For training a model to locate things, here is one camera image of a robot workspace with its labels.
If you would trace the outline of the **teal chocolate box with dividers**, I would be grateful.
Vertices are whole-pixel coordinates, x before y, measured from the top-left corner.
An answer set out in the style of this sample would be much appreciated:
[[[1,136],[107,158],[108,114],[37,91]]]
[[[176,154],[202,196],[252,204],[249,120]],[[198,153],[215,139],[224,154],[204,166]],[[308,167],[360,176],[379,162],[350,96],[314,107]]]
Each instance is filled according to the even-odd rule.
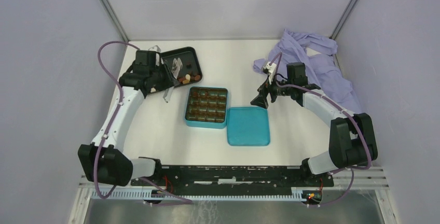
[[[191,87],[184,114],[186,125],[195,128],[225,128],[228,96],[225,88]]]

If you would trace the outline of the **steel tongs white handle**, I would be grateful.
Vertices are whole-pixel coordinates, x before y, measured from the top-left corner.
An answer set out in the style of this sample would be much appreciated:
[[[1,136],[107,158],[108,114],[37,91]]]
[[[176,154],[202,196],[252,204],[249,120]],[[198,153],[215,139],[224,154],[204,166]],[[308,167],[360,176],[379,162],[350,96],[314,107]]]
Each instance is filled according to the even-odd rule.
[[[180,58],[174,58],[172,61],[171,69],[170,69],[171,74],[172,74],[173,86],[166,89],[165,93],[163,95],[163,99],[166,103],[170,102],[174,87],[179,84],[178,75],[179,75],[182,67],[183,67],[182,60]]]

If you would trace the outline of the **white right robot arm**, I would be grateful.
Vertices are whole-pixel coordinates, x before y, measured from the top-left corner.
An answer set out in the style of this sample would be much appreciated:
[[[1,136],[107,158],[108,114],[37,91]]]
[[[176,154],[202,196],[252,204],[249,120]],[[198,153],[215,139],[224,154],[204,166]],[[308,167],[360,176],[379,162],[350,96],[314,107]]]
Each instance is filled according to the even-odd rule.
[[[257,89],[258,95],[251,105],[266,109],[277,97],[289,96],[329,127],[327,151],[301,163],[299,178],[303,185],[314,186],[324,173],[369,169],[378,156],[371,117],[353,113],[331,100],[319,86],[309,83],[305,68],[304,63],[289,63],[287,77],[279,81],[277,65],[266,61],[261,71],[267,79]]]

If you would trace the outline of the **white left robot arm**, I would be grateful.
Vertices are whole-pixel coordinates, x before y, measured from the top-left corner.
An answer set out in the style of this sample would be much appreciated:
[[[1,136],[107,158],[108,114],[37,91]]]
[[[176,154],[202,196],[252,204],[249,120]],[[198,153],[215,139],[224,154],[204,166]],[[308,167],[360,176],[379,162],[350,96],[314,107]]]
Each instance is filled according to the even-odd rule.
[[[162,182],[158,159],[129,159],[123,148],[133,118],[145,98],[162,91],[163,100],[168,103],[176,85],[177,80],[158,46],[136,52],[131,71],[118,80],[119,95],[101,130],[89,145],[82,144],[78,149],[80,163],[90,182],[126,186],[139,177],[153,187]]]

